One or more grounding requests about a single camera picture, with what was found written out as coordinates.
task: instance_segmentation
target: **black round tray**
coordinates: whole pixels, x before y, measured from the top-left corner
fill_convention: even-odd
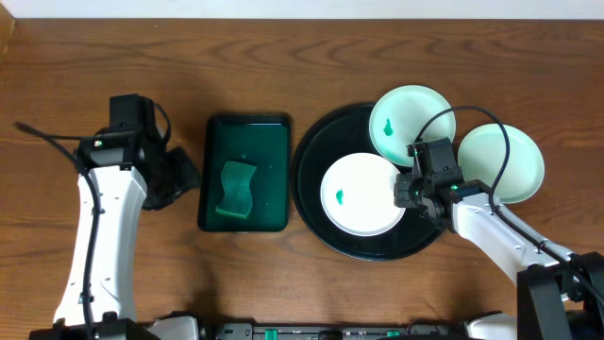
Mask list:
[[[443,230],[421,218],[418,211],[408,209],[392,229],[376,236],[356,236],[335,226],[321,205],[321,181],[334,162],[358,152],[378,155],[369,137],[369,116],[374,105],[338,109],[309,129],[292,161],[292,195],[306,225],[328,246],[359,259],[397,260],[422,250]],[[411,171],[397,168],[402,173]]]

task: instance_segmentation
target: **green tray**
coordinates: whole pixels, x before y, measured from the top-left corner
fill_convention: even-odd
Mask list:
[[[220,114],[208,121],[197,225],[205,231],[281,231],[289,215],[291,132],[286,116]],[[228,161],[257,167],[250,181],[252,211],[246,219],[216,213],[225,194],[221,172]]]

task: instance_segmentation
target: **wooden table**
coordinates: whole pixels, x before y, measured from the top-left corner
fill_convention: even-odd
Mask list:
[[[160,102],[173,121],[172,145],[201,168],[216,112],[288,112],[297,145],[336,108],[425,84],[531,136],[545,182],[511,209],[567,247],[604,252],[603,31],[598,22],[18,21],[0,69],[3,337],[51,326],[78,219],[73,167],[12,123],[93,134],[108,124],[116,94]],[[473,112],[457,117],[460,139],[490,123]],[[279,233],[202,232],[198,196],[141,215],[133,280],[140,320],[173,310],[211,321],[366,324],[515,313],[510,280],[451,233],[410,258],[371,263],[325,246],[294,204]]]

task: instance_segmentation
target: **sponge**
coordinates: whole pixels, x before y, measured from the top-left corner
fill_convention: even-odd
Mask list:
[[[252,212],[252,192],[249,182],[256,173],[256,166],[238,161],[227,161],[220,180],[225,189],[223,200],[216,206],[216,213],[245,219]]]

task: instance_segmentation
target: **green sticker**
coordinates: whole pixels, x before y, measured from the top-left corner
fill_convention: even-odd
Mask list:
[[[342,198],[344,198],[344,192],[342,189],[340,189],[340,191],[336,194],[336,198],[338,198],[338,203],[342,205]]]
[[[390,126],[390,118],[386,119],[386,127],[384,128],[384,133],[386,134],[386,136],[392,136],[393,132],[393,128]]]

